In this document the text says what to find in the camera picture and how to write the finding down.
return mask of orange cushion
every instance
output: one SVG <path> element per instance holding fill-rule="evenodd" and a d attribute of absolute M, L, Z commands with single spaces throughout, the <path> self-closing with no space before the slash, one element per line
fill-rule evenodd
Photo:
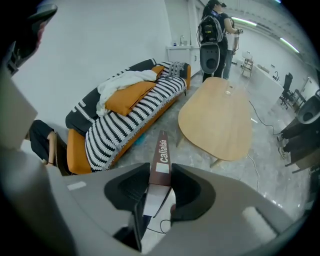
<path fill-rule="evenodd" d="M 137 82 L 125 89 L 117 90 L 104 104 L 107 110 L 128 115 L 139 101 L 155 86 L 154 82 Z"/>
<path fill-rule="evenodd" d="M 90 174 L 91 167 L 85 149 L 85 137 L 74 129 L 69 129 L 66 160 L 73 174 Z"/>
<path fill-rule="evenodd" d="M 156 73 L 156 79 L 158 79 L 164 69 L 164 66 L 154 66 L 151 70 Z"/>

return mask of black and white striped blanket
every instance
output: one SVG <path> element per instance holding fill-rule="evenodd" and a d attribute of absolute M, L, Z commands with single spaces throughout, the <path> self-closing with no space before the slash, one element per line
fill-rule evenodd
<path fill-rule="evenodd" d="M 113 111 L 97 118 L 85 134 L 85 152 L 92 172 L 108 170 L 111 163 L 137 132 L 173 98 L 187 90 L 181 77 L 165 77 L 171 62 L 160 62 L 165 69 L 156 86 L 127 115 Z"/>

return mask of black shirt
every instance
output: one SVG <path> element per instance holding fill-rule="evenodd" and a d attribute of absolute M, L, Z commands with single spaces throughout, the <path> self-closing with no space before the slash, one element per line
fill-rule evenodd
<path fill-rule="evenodd" d="M 29 129 L 31 149 L 41 160 L 49 161 L 49 133 L 53 129 L 41 120 L 34 120 Z"/>

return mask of white wall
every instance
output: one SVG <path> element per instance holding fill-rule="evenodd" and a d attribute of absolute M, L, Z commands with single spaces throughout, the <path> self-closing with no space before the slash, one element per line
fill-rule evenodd
<path fill-rule="evenodd" d="M 63 129 L 70 110 L 108 77 L 149 58 L 167 60 L 164 0 L 52 2 L 58 11 L 38 51 L 13 76 L 37 119 Z M 22 149 L 29 152 L 30 144 Z"/>
<path fill-rule="evenodd" d="M 287 49 L 285 45 L 280 46 L 271 38 L 247 28 L 243 28 L 243 32 L 239 38 L 239 50 L 236 52 L 235 59 L 242 60 L 243 51 L 250 52 L 253 56 L 254 64 L 260 64 L 267 68 L 271 76 L 274 75 L 275 71 L 278 71 L 282 85 L 285 82 L 286 74 L 290 72 L 293 75 L 290 86 L 290 91 L 292 92 L 295 89 L 301 91 L 309 76 L 316 79 L 315 70 L 295 57 L 290 48 Z"/>
<path fill-rule="evenodd" d="M 180 36 L 190 45 L 190 18 L 187 0 L 164 0 L 168 13 L 172 41 L 180 44 Z"/>

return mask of pillow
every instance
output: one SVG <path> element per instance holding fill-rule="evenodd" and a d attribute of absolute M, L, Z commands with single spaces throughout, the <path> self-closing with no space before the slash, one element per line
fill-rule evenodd
<path fill-rule="evenodd" d="M 156 79 L 158 79 L 160 77 L 162 71 L 164 71 L 164 69 L 165 69 L 164 66 L 155 66 L 151 70 L 156 73 Z"/>
<path fill-rule="evenodd" d="M 125 89 L 117 90 L 104 104 L 107 110 L 122 116 L 128 115 L 148 92 L 155 87 L 154 82 L 137 82 Z"/>

